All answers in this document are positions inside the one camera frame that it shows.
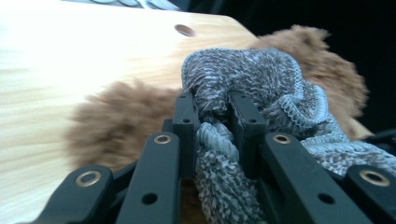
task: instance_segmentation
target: gray knitted fabric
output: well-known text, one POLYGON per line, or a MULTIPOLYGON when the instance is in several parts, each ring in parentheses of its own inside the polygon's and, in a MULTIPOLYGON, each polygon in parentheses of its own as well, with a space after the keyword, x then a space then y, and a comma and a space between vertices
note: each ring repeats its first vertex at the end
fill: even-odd
POLYGON ((289 133, 326 169, 344 175, 369 164, 396 175, 396 159, 363 142, 350 142, 328 110, 323 89, 302 78, 297 62, 277 49, 205 49, 183 64, 184 91, 195 95, 202 125, 196 185, 210 223, 263 223, 254 182, 238 164, 227 122, 229 91, 248 95, 271 132, 289 133))

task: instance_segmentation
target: round hole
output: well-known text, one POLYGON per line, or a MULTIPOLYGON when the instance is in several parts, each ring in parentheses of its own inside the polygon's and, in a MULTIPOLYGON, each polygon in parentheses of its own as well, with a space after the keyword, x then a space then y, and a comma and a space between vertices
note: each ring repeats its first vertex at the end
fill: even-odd
POLYGON ((87 171, 77 177, 76 185, 85 188, 94 185, 101 177, 102 175, 99 171, 87 171))
POLYGON ((148 193, 142 197, 142 203, 146 205, 154 204, 155 202, 157 202, 157 200, 158 197, 155 193, 148 193))
POLYGON ((329 194, 325 194, 325 193, 320 193, 318 195, 318 198, 323 202, 323 203, 328 203, 328 204, 333 204, 335 203, 335 200, 332 196, 330 196, 329 194))
POLYGON ((169 135, 159 135, 154 138, 154 142, 157 144, 167 144, 171 141, 171 136, 169 135))
POLYGON ((378 172, 370 171, 370 170, 362 170, 359 172, 362 179, 369 182, 370 184, 379 186, 379 187, 387 187, 390 185, 390 181, 378 172))
POLYGON ((194 37, 195 36, 194 30, 192 30, 190 27, 188 27, 186 25, 178 24, 178 25, 175 26, 175 29, 182 35, 185 35, 185 36, 188 36, 188 37, 194 37))
POLYGON ((274 141, 276 141, 276 142, 278 142, 280 144, 288 144, 288 143, 291 142, 291 140, 287 136, 282 135, 282 134, 275 135, 273 137, 273 139, 274 139, 274 141))

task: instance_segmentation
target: heathered gray fabric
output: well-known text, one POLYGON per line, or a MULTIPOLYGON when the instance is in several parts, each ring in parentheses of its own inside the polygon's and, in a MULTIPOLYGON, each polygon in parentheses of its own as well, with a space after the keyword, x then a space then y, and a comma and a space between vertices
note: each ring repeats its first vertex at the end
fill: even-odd
POLYGON ((263 221, 254 185, 235 160, 232 139, 216 134, 220 124, 227 122, 229 91, 248 95, 271 132, 301 139, 324 168, 344 175, 353 164, 369 164, 396 175, 395 157, 373 145, 347 139, 329 112, 323 89, 305 81, 297 62, 287 53, 277 49, 197 51, 184 62, 182 81, 184 91, 195 95, 203 122, 197 133, 201 145, 196 185, 210 223, 263 221))

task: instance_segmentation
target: brown fur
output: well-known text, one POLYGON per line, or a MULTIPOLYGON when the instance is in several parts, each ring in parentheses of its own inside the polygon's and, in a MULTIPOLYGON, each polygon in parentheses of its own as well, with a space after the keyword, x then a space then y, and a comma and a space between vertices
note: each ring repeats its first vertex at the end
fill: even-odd
POLYGON ((323 39, 327 31, 295 25, 290 30, 262 36, 251 47, 274 47, 287 52, 298 62, 304 79, 325 90, 329 109, 350 139, 356 139, 352 119, 361 116, 368 91, 364 78, 356 73, 353 63, 327 51, 323 39))
MULTIPOLYGON (((352 63, 327 51, 322 41, 327 32, 293 26, 291 30, 263 36, 252 45, 275 47, 292 55, 304 78, 321 86, 330 110, 350 138, 354 138, 351 118, 361 114, 367 90, 352 63)), ((141 82, 133 87, 118 82, 80 105, 72 118, 76 125, 68 130, 69 152, 77 167, 103 164, 113 171, 137 160, 146 139, 159 132, 164 119, 173 117, 181 90, 154 88, 141 82)), ((182 223, 205 223, 192 181, 182 182, 182 223)))

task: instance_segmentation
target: light wood surface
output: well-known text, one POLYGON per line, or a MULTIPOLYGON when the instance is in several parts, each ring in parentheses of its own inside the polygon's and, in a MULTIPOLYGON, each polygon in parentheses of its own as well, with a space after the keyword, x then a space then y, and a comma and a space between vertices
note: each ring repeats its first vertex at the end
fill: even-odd
POLYGON ((187 55, 246 48, 229 17, 62 1, 0 3, 0 223, 35 219, 74 170, 64 131, 74 106, 115 80, 180 87, 187 55), (181 35, 184 24, 195 37, 181 35))

